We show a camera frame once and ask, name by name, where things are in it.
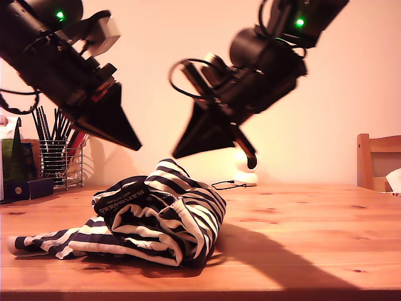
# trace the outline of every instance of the power cord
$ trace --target power cord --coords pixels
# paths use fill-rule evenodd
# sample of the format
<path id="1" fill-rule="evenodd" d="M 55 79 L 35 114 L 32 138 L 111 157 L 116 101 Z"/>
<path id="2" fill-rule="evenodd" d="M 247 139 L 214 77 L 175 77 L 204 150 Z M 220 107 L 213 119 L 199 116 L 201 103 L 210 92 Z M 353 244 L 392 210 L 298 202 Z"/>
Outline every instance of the power cord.
<path id="1" fill-rule="evenodd" d="M 217 187 L 216 187 L 216 185 L 222 184 L 222 183 L 235 184 L 235 181 L 234 181 L 234 180 L 228 180 L 228 181 L 217 182 L 217 183 L 212 184 L 212 187 L 213 187 L 215 190 L 227 190 L 227 189 L 239 188 L 239 187 L 252 187 L 252 186 L 250 186 L 250 185 L 247 185 L 246 183 L 244 183 L 244 184 L 236 184 L 235 186 L 225 187 L 225 188 L 217 188 Z"/>
<path id="2" fill-rule="evenodd" d="M 34 92 L 19 92 L 19 91 L 12 91 L 12 90 L 6 90 L 6 89 L 1 89 L 0 88 L 0 92 L 5 92 L 5 93 L 12 93 L 12 94 L 16 94 L 16 95 L 35 95 L 35 103 L 33 104 L 33 106 L 31 106 L 31 108 L 28 111 L 21 111 L 18 108 L 10 108 L 7 101 L 3 98 L 3 96 L 0 93 L 0 107 L 5 109 L 7 112 L 12 113 L 12 114 L 16 114 L 16 115 L 28 115 L 31 114 L 37 107 L 39 104 L 39 94 L 42 93 L 41 91 L 34 89 Z"/>

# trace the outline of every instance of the chair backrest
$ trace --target chair backrest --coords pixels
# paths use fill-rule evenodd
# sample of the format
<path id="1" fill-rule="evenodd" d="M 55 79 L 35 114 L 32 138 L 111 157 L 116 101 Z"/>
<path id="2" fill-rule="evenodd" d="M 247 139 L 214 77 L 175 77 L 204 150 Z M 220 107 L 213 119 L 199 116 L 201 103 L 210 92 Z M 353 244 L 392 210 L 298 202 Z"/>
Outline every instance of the chair backrest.
<path id="1" fill-rule="evenodd" d="M 358 186 L 376 191 L 392 191 L 386 175 L 396 170 L 392 166 L 385 174 L 376 174 L 373 158 L 375 155 L 401 153 L 401 136 L 371 139 L 369 134 L 358 135 Z"/>

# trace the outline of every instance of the blue box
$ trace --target blue box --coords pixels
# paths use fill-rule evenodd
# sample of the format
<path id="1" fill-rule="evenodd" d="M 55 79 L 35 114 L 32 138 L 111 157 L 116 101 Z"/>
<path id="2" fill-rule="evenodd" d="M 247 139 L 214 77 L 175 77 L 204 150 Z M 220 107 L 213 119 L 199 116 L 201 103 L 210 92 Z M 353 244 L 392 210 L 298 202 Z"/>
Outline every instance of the blue box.
<path id="1" fill-rule="evenodd" d="M 39 179 L 33 181 L 5 181 L 4 201 L 11 203 L 24 199 L 37 199 L 53 194 L 53 179 Z"/>

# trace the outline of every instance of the clothing label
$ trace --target clothing label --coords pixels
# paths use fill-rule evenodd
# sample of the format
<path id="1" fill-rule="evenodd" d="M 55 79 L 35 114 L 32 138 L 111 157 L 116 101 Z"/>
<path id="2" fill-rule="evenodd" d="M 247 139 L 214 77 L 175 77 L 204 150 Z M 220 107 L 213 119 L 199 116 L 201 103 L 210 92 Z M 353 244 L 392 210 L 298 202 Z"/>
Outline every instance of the clothing label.
<path id="1" fill-rule="evenodd" d="M 101 198 L 93 208 L 97 215 L 107 218 L 112 212 L 121 209 L 127 204 L 135 204 L 149 194 L 150 191 L 143 182 L 136 182 L 122 188 L 121 191 L 112 196 Z"/>

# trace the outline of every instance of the white wall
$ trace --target white wall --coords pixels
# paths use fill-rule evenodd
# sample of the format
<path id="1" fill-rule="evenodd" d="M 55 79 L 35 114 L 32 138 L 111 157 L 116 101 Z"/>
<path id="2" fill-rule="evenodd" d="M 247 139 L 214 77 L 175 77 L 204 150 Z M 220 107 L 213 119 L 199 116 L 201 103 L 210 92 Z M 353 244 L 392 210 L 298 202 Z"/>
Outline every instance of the white wall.
<path id="1" fill-rule="evenodd" d="M 186 128 L 192 100 L 177 93 L 167 73 L 177 60 L 212 52 L 229 62 L 235 34 L 257 20 L 259 0 L 84 0 L 85 17 L 109 9 L 123 36 L 98 60 L 113 63 L 123 83 L 123 108 L 143 147 L 130 151 L 92 139 L 86 153 L 91 181 L 113 184 L 152 171 L 170 156 Z M 266 7 L 267 20 L 269 5 Z M 258 150 L 261 182 L 356 184 L 357 134 L 401 134 L 398 86 L 401 62 L 401 1 L 351 0 L 306 59 L 308 77 L 269 110 L 242 127 Z M 27 90 L 4 66 L 2 86 Z M 177 73 L 183 88 L 190 85 Z M 13 105 L 29 106 L 29 101 Z M 46 111 L 54 107 L 48 100 Z M 22 133 L 36 137 L 31 117 Z M 234 149 L 178 160 L 196 179 L 230 179 Z"/>

